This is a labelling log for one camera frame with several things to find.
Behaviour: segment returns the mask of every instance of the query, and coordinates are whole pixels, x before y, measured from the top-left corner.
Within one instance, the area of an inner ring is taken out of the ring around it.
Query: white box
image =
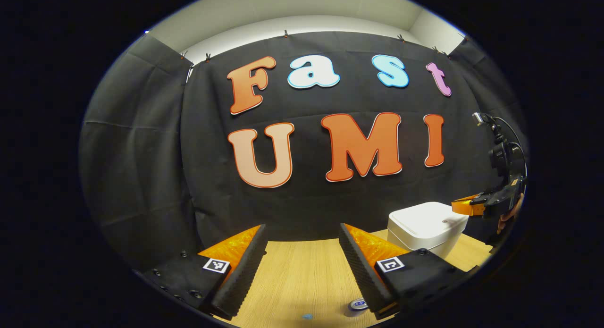
[[[409,251],[425,248],[444,259],[467,223],[468,216],[456,214],[450,205],[423,203],[388,216],[388,242]]]

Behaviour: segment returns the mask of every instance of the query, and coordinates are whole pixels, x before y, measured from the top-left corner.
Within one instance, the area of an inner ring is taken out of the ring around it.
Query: container lid
[[[456,214],[450,205],[438,202],[396,210],[388,218],[393,224],[389,224],[388,229],[414,250],[442,244],[452,235],[461,233],[468,222],[468,216]]]
[[[351,302],[349,304],[349,308],[351,311],[364,311],[365,309],[369,308],[369,306],[367,306],[367,303],[361,297],[361,298],[357,298],[356,300]]]

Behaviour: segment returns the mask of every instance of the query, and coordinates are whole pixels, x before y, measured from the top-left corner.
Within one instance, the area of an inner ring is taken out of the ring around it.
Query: orange gripper part
[[[373,272],[375,272],[378,277],[379,274],[375,269],[376,261],[389,259],[391,257],[409,252],[396,244],[392,244],[391,242],[382,240],[375,235],[371,235],[370,233],[367,233],[367,231],[352,227],[346,223],[344,225],[346,225],[346,228],[350,232],[350,235],[352,235],[354,242],[359,246],[363,255],[365,256],[365,259],[373,268]]]
[[[198,253],[198,255],[209,257],[210,259],[228,261],[231,263],[231,270],[226,275],[226,278],[223,281],[224,283],[231,276],[233,270],[237,268],[243,253],[246,249],[248,249],[248,246],[250,246],[250,242],[252,242],[252,239],[254,238],[259,227],[260,225],[257,225],[256,227],[251,227],[250,229],[242,231],[235,236],[231,236],[226,240],[203,250],[202,252]]]

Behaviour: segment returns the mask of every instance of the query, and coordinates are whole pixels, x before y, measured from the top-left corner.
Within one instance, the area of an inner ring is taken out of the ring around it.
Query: hand
[[[501,230],[503,230],[503,228],[505,227],[505,221],[509,220],[512,217],[514,217],[514,218],[518,217],[518,212],[520,212],[520,207],[522,206],[523,200],[524,200],[524,194],[520,193],[520,198],[516,202],[516,205],[511,210],[509,210],[509,212],[507,212],[507,214],[501,215],[499,217],[499,224],[497,225],[497,234],[498,235],[501,233]]]

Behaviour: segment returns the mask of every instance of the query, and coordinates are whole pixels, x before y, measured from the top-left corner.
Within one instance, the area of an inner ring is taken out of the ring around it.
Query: orange letter
[[[399,162],[400,123],[401,116],[396,113],[380,113],[373,121],[369,136],[365,138],[350,115],[338,113],[323,118],[321,125],[329,130],[332,138],[332,169],[325,178],[330,182],[351,179],[353,172],[348,168],[348,156],[356,171],[365,177],[376,154],[377,164],[373,168],[376,176],[399,173],[403,168]]]
[[[428,126],[428,156],[423,164],[429,168],[436,167],[445,160],[441,130],[445,120],[440,115],[425,115],[423,122]]]
[[[272,124],[265,128],[265,134],[272,138],[275,151],[275,170],[271,173],[258,171],[254,155],[256,130],[250,128],[231,132],[228,141],[235,151],[237,172],[244,182],[257,188],[276,188],[285,184],[292,175],[292,154],[289,150],[289,135],[294,132],[294,125],[289,122]]]
[[[275,65],[277,65],[277,62],[273,57],[263,57],[263,59],[256,60],[253,63],[229,72],[226,77],[233,81],[231,115],[237,115],[260,105],[262,96],[254,94],[254,85],[258,86],[261,90],[264,90],[268,85],[268,75],[260,67],[274,68]],[[256,74],[252,76],[252,70],[257,68]]]

